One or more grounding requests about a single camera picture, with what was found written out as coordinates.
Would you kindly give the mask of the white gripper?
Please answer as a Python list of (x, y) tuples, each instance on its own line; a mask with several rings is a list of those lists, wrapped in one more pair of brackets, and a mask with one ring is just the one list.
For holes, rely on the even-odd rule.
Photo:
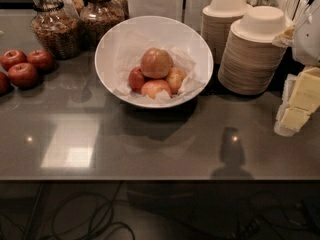
[(274, 132), (291, 137), (320, 107), (320, 0), (314, 0), (272, 44), (290, 47), (293, 59), (306, 66), (297, 76), (287, 76), (276, 115)]

